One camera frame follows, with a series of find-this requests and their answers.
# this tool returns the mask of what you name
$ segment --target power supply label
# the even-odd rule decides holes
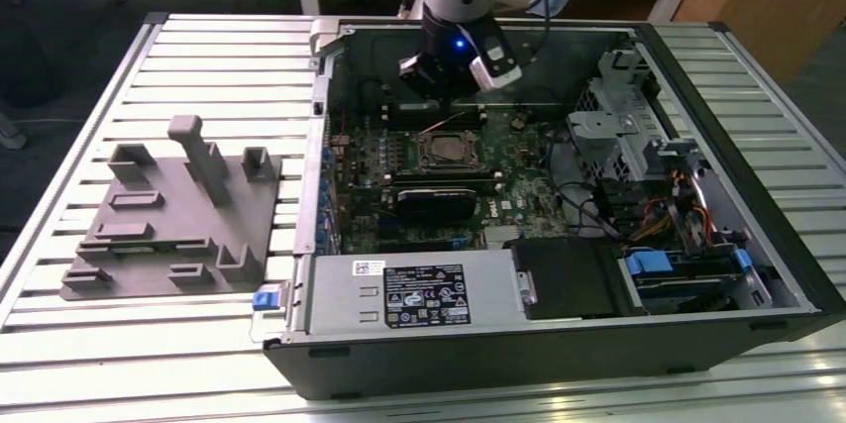
[[[471,323],[461,264],[384,269],[384,323],[391,329]]]

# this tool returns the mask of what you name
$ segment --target aluminum extrusion table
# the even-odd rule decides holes
[[[9,421],[843,421],[846,324],[699,373],[308,402],[250,339],[251,294],[63,301],[60,279],[111,179],[104,160],[127,142],[143,142],[156,157],[176,155],[166,139],[175,114],[203,116],[203,134],[224,154],[250,145],[283,155],[268,277],[284,279],[292,269],[312,85],[322,81],[310,54],[314,18],[148,20],[0,268],[0,413]],[[731,34],[705,24],[658,30],[846,290],[841,156]],[[661,100],[673,113],[669,97]],[[681,117],[670,118],[683,136]]]

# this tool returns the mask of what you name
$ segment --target blue latch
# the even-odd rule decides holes
[[[746,250],[738,248],[733,255],[735,257],[735,260],[738,261],[738,264],[743,268],[743,271],[753,267],[753,257],[750,257],[750,254]]]
[[[630,274],[642,272],[673,272],[673,263],[665,252],[634,252],[626,258]]]
[[[275,311],[280,307],[282,291],[256,291],[252,294],[252,310],[254,311]]]

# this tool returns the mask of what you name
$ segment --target barcode sticker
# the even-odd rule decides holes
[[[352,262],[352,276],[382,276],[384,262]]]

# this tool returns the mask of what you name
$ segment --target cpu socket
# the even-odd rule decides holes
[[[471,172],[486,168],[477,154],[471,132],[424,133],[418,138],[418,168],[423,171]]]

